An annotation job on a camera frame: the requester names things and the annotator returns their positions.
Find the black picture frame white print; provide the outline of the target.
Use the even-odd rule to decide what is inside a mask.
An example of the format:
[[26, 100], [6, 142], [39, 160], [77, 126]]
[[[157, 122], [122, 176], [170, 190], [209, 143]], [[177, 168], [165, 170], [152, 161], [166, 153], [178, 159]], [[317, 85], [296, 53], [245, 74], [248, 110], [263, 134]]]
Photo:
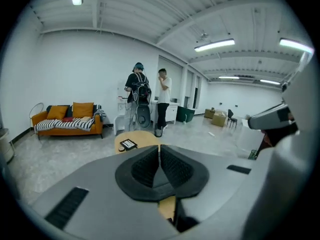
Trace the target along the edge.
[[126, 151], [130, 151], [132, 149], [137, 149], [138, 145], [130, 140], [130, 139], [126, 139], [120, 142], [120, 145], [126, 150]]

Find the black white striped blanket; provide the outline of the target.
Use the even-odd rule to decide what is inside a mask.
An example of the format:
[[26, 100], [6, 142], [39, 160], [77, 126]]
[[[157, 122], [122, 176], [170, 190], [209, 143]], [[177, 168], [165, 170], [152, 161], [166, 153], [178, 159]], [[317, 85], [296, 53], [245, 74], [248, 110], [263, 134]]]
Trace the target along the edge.
[[62, 119], [47, 119], [47, 116], [48, 112], [43, 111], [32, 117], [34, 131], [39, 136], [99, 135], [102, 133], [106, 113], [100, 108], [88, 122], [81, 122], [81, 118], [62, 122]]

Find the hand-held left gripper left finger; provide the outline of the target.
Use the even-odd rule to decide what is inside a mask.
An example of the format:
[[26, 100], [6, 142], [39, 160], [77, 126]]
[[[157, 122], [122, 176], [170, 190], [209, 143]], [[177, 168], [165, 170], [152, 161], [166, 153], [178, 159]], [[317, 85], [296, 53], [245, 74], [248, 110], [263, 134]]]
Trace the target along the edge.
[[74, 187], [88, 194], [63, 231], [85, 240], [168, 240], [178, 231], [154, 202], [141, 202], [127, 196], [116, 183], [118, 166], [144, 151], [138, 148], [89, 162], [44, 191], [32, 208], [41, 216], [49, 212]]

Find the orange sofa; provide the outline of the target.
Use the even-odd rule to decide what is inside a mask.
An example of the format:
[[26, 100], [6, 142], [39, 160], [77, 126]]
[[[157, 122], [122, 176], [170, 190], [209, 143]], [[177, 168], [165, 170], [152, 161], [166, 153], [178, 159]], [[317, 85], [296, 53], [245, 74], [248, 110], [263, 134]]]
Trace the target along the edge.
[[92, 102], [72, 105], [49, 105], [31, 117], [34, 132], [42, 136], [87, 136], [103, 137], [106, 113], [100, 104]]

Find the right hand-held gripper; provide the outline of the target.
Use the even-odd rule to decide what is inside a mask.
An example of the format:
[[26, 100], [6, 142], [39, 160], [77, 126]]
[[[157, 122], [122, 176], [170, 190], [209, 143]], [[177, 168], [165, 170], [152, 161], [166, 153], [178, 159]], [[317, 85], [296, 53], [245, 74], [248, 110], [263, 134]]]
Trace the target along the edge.
[[311, 198], [319, 161], [319, 60], [313, 57], [283, 94], [285, 103], [249, 118], [252, 130], [289, 127], [296, 133], [272, 150], [266, 178], [241, 240], [310, 240], [317, 213]]

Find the orange cushion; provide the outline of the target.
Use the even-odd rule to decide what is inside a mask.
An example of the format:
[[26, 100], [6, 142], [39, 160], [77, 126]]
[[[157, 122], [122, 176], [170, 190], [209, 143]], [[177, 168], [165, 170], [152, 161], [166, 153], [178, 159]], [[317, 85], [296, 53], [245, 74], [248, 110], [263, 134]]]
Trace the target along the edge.
[[72, 117], [73, 118], [83, 118], [93, 116], [93, 102], [86, 102], [86, 103], [77, 103], [73, 102], [72, 104]]
[[47, 119], [48, 120], [62, 120], [68, 110], [68, 106], [54, 105], [50, 108]]

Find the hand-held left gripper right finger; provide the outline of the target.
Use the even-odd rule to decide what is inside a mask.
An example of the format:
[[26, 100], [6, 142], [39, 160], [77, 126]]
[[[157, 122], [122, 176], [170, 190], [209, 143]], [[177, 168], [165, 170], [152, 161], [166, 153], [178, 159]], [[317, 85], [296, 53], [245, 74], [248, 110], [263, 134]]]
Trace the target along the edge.
[[184, 234], [267, 234], [269, 232], [269, 150], [257, 160], [222, 157], [161, 146], [162, 150], [200, 165], [191, 180], [201, 191], [178, 199], [177, 217], [197, 224]]

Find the large cardboard box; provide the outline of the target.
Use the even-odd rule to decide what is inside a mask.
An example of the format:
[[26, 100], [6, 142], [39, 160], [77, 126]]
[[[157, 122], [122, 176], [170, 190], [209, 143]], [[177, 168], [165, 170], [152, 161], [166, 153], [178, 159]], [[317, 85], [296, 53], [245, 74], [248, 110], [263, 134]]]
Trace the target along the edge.
[[223, 111], [216, 111], [213, 114], [211, 124], [218, 126], [218, 127], [224, 127], [225, 122], [226, 122], [226, 114]]

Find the white stool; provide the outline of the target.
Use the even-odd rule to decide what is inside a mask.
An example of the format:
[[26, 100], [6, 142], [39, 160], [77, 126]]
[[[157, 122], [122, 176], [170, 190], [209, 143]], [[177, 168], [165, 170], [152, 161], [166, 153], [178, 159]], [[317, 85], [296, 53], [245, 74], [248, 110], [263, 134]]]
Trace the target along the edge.
[[120, 114], [114, 118], [113, 132], [115, 136], [118, 134], [119, 131], [125, 130], [124, 116], [125, 116], [124, 114]]

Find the black chair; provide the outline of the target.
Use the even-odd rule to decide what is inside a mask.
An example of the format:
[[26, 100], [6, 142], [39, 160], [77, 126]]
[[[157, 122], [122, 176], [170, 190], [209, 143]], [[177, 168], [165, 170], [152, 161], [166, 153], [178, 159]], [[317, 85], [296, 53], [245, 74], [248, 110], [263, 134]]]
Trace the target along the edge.
[[232, 112], [232, 110], [228, 109], [227, 111], [227, 125], [230, 127], [237, 127], [237, 124], [238, 124], [238, 120], [233, 117], [234, 116], [234, 113]]

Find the white desk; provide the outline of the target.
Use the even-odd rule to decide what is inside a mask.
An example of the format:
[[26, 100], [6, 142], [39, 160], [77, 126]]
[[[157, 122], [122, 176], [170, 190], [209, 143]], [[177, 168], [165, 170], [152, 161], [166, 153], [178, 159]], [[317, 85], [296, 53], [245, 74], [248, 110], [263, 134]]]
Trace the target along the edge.
[[[158, 122], [158, 102], [156, 100], [151, 102], [150, 111], [151, 111], [150, 120], [152, 123], [156, 124]], [[170, 102], [169, 106], [166, 109], [165, 121], [167, 123], [168, 122], [175, 123], [177, 112], [178, 112], [178, 104], [174, 102]]]

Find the wooden table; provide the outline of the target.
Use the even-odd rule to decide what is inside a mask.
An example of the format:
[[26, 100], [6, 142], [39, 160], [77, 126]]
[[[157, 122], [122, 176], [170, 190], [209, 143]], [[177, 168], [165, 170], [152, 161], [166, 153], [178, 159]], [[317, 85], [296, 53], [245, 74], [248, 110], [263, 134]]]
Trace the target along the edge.
[[[130, 139], [137, 144], [138, 148], [144, 148], [148, 146], [161, 145], [161, 142], [153, 133], [143, 130], [135, 130], [120, 133], [115, 137], [114, 140], [114, 150], [116, 154], [123, 154], [126, 151], [119, 151], [122, 148], [120, 142]], [[158, 203], [158, 211], [160, 214], [170, 222], [173, 222], [174, 215], [176, 210], [176, 197], [170, 196], [161, 200]]]

